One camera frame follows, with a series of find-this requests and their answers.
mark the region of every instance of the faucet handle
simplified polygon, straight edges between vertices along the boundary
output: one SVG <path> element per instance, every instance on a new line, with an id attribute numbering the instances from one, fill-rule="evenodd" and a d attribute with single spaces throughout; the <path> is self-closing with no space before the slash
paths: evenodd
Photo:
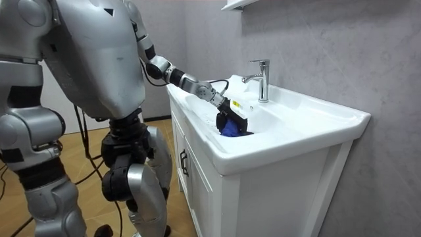
<path id="1" fill-rule="evenodd" d="M 259 62 L 260 66 L 269 66 L 270 60 L 269 59 L 259 59 L 259 60 L 252 60 L 250 63 L 257 63 Z"/>

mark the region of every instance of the bathroom vanity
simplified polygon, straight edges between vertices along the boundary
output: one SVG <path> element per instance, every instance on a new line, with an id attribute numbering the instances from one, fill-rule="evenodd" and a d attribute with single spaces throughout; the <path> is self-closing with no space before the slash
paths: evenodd
<path id="1" fill-rule="evenodd" d="M 259 103 L 259 83 L 232 76 L 253 135 L 227 138 L 218 110 L 181 89 L 170 95 L 180 191 L 202 237 L 316 237 L 353 140 L 368 113 L 275 86 Z M 225 83 L 213 84 L 221 91 Z"/>

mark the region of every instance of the wooden floor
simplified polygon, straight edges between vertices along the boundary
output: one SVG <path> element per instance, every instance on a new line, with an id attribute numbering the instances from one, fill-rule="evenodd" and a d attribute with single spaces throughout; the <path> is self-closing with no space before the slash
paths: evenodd
<path id="1" fill-rule="evenodd" d="M 168 224 L 172 228 L 173 237 L 196 236 L 193 221 L 187 207 L 184 194 L 178 191 L 177 173 L 175 168 L 174 139 L 172 137 L 171 120 L 161 120 L 157 122 L 148 122 L 149 126 L 158 127 L 164 134 L 168 146 L 172 151 L 173 171 L 170 196 L 168 198 Z M 89 132 L 91 143 L 91 154 L 96 156 L 100 152 L 101 140 L 107 134 L 107 129 L 94 130 Z M 79 134 L 69 134 L 61 138 L 64 150 L 61 160 L 64 164 L 67 174 L 73 182 L 77 182 L 89 174 L 93 168 L 89 161 L 84 157 L 84 149 Z M 100 168 L 102 174 L 105 174 L 108 168 L 103 165 Z M 3 199 L 0 201 L 0 236 L 9 237 L 30 214 L 26 207 L 26 200 L 22 186 L 17 176 L 7 171 L 4 175 L 6 180 L 6 190 Z M 82 209 L 84 219 L 87 225 L 87 236 L 92 237 L 97 227 L 103 224 L 111 225 L 114 230 L 114 236 L 120 234 L 120 225 L 118 212 L 114 203 L 109 203 L 101 193 L 101 182 L 98 176 L 94 175 L 84 183 L 78 185 L 79 206 Z M 135 228 L 127 218 L 127 207 L 120 203 L 123 212 L 123 236 L 132 237 Z M 29 224 L 18 236 L 33 236 L 35 224 Z"/>

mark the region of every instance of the cabinet handle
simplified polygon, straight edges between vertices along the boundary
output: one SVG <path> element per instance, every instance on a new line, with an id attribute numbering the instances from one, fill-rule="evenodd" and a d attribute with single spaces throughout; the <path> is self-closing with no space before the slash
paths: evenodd
<path id="1" fill-rule="evenodd" d="M 180 153 L 180 163 L 182 164 L 182 167 L 183 167 L 183 154 L 186 154 L 186 149 L 183 149 L 183 151 Z"/>
<path id="2" fill-rule="evenodd" d="M 183 173 L 185 175 L 187 175 L 187 177 L 189 176 L 189 173 L 187 171 L 187 167 L 184 165 L 184 160 L 187 159 L 187 154 L 184 152 L 184 156 L 182 157 L 182 169 L 183 169 Z"/>

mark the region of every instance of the yellow label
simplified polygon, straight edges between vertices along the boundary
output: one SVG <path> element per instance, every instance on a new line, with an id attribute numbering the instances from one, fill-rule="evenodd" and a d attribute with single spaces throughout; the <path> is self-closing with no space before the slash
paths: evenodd
<path id="1" fill-rule="evenodd" d="M 236 107 L 240 107 L 240 105 L 237 101 L 232 101 L 232 104 L 235 105 Z"/>

